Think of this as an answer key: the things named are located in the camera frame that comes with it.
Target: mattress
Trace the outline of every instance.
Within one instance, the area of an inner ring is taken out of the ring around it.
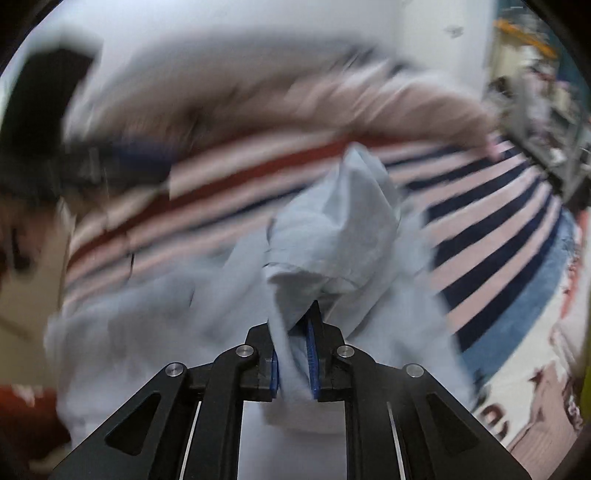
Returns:
[[[238,136],[177,164],[168,185],[134,190],[84,219],[72,237],[64,308],[141,282],[193,255],[216,255],[275,212],[359,142],[425,212],[433,288],[479,392],[473,414],[528,469],[547,478],[577,436],[569,317],[584,268],[578,223],[543,172],[503,136],[499,158],[433,142],[334,131]],[[586,311],[585,305],[580,311]]]

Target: metal screw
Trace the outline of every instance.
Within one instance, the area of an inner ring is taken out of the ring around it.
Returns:
[[[255,349],[250,345],[241,345],[236,349],[237,356],[241,356],[242,358],[246,358],[247,356],[251,356],[255,352]]]
[[[350,356],[354,356],[355,349],[350,345],[341,345],[336,349],[336,353],[342,358],[349,358]]]
[[[421,365],[410,364],[409,366],[407,366],[407,373],[413,378],[419,378],[423,376],[425,370],[423,370],[423,367],[421,367]]]
[[[184,366],[183,364],[168,364],[166,366],[166,374],[169,377],[177,377],[181,373],[183,373]]]

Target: striped bedding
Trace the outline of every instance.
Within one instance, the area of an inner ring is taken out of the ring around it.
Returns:
[[[334,131],[235,138],[176,165],[168,188],[129,192],[86,218],[72,237],[64,306],[75,309],[188,255],[231,249],[327,172],[354,141],[379,157],[425,211],[424,231],[436,247],[432,285],[449,306],[450,325],[476,385],[491,379],[507,385],[503,367],[522,343],[529,345],[524,339],[536,325],[542,328],[540,319],[551,327],[560,317],[560,308],[552,309],[561,302],[577,227],[541,170],[501,136],[495,141],[497,161],[478,149]],[[527,368],[518,381],[529,391],[533,367]],[[534,400],[525,395],[514,408],[518,419],[491,421],[487,408],[511,403],[498,397],[504,387],[495,388],[475,414],[509,446],[528,425]]]

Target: white cloth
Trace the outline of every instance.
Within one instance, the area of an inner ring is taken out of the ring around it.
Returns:
[[[58,413],[80,443],[169,362],[212,362],[268,319],[280,397],[247,404],[242,479],[344,478],[341,404],[312,400],[292,327],[318,299],[327,322],[376,361],[424,365],[462,403],[470,382],[428,287],[422,220],[360,146],[229,255],[197,258],[52,318]]]

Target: triangular cutout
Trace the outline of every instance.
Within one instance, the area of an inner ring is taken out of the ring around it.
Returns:
[[[458,455],[478,445],[478,437],[436,393],[427,395],[427,403],[431,408],[439,438],[450,455]]]
[[[128,455],[139,455],[159,403],[160,394],[152,393],[107,435],[106,444]]]

